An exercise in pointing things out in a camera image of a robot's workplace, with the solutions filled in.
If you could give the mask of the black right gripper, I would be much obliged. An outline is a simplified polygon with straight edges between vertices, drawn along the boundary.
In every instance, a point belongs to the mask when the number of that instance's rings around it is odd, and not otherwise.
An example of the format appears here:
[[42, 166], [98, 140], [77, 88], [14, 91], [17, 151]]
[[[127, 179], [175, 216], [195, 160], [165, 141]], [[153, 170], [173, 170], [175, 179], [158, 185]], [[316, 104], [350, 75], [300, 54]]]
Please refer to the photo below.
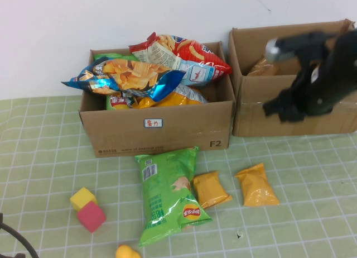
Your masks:
[[278, 114], [281, 122], [300, 122], [305, 116], [319, 116], [321, 95], [320, 64], [301, 69], [293, 84], [263, 104], [265, 116]]

